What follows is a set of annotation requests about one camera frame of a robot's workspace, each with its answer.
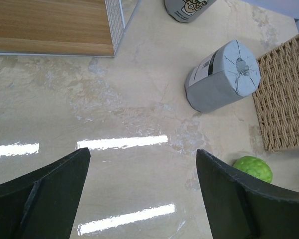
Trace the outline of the grey paper roll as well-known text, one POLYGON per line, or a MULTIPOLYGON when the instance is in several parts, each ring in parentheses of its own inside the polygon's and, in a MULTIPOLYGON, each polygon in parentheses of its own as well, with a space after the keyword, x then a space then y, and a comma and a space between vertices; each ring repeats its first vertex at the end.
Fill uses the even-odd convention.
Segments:
POLYGON ((176 21, 191 23, 211 7, 216 0, 164 0, 167 13, 176 21))
POLYGON ((192 108, 209 113, 251 95, 260 81, 254 54, 232 40, 194 67, 184 85, 192 108))

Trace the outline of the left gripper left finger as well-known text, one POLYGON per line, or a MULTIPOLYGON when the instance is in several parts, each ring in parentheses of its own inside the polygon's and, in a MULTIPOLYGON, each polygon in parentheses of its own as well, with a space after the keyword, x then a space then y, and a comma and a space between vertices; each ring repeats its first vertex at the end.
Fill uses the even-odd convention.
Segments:
POLYGON ((0 239, 70 238, 90 157, 81 148, 0 184, 0 239))

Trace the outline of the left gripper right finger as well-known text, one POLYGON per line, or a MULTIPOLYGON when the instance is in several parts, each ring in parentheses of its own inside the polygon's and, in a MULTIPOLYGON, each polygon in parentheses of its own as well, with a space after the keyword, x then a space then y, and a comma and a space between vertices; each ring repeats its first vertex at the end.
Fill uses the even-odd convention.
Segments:
POLYGON ((299 192, 244 173, 206 150, 197 174, 214 239, 299 239, 299 192))

